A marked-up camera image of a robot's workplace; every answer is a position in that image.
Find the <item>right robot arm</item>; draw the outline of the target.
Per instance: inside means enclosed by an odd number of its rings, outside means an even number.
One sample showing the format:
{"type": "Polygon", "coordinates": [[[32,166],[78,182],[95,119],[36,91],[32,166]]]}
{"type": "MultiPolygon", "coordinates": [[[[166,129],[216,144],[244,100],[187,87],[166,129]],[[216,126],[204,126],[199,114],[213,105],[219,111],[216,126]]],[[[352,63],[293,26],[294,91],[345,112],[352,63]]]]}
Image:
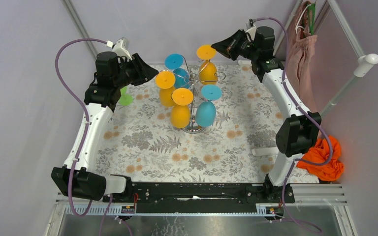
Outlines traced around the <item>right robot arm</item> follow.
{"type": "Polygon", "coordinates": [[[239,29],[211,47],[228,59],[243,57],[250,60],[254,75],[270,91],[284,118],[275,137],[278,155],[274,168],[259,189],[266,201],[274,203],[287,189],[290,168],[315,145],[321,116],[302,103],[284,75],[283,64],[274,57],[274,30],[261,26],[254,27],[253,32],[251,36],[239,29]]]}

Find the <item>blue wine glass back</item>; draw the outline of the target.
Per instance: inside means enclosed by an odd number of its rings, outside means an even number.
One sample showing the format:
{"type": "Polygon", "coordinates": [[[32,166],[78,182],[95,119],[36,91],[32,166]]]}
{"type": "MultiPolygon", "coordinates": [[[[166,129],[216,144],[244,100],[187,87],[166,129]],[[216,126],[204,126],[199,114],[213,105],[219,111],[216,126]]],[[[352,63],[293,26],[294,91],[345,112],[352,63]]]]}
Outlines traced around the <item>blue wine glass back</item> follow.
{"type": "Polygon", "coordinates": [[[170,54],[165,59],[165,66],[172,70],[173,75],[175,76],[174,88],[190,88],[189,74],[186,70],[181,68],[185,59],[180,54],[170,54]]]}

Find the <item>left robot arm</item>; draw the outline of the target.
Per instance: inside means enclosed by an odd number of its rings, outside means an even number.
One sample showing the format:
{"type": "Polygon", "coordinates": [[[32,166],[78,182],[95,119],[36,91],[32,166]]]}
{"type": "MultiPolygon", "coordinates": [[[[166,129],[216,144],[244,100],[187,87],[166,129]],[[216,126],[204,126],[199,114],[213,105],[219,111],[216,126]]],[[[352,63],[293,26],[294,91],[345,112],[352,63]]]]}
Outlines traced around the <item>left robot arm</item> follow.
{"type": "Polygon", "coordinates": [[[85,92],[82,123],[75,143],[62,167],[54,167],[51,178],[61,193],[99,201],[114,194],[121,202],[132,198],[130,178],[123,175],[107,177],[96,173],[96,155],[104,140],[106,126],[122,96],[121,89],[149,82],[158,70],[145,63],[138,53],[130,57],[115,52],[99,53],[95,61],[94,79],[85,92]]]}

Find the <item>green wine glass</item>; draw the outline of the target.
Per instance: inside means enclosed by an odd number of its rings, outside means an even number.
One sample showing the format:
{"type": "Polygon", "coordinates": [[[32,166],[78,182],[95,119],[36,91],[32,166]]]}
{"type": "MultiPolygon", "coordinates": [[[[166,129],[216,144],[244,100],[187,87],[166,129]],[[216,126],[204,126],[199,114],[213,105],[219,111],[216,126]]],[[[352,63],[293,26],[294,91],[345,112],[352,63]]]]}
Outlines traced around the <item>green wine glass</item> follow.
{"type": "Polygon", "coordinates": [[[119,104],[122,106],[128,106],[133,102],[133,97],[127,93],[127,87],[123,87],[121,90],[121,97],[119,99],[119,104]]]}

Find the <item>orange wine glass back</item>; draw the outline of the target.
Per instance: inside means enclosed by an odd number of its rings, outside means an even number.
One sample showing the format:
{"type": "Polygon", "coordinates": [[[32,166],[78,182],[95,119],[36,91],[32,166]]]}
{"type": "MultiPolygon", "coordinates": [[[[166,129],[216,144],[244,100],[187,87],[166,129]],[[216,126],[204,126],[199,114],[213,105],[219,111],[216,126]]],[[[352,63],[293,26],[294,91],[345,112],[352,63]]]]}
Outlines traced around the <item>orange wine glass back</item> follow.
{"type": "Polygon", "coordinates": [[[216,66],[211,62],[216,53],[216,50],[210,45],[202,45],[196,51],[198,58],[203,60],[198,71],[199,81],[203,85],[215,85],[218,81],[216,66]]]}

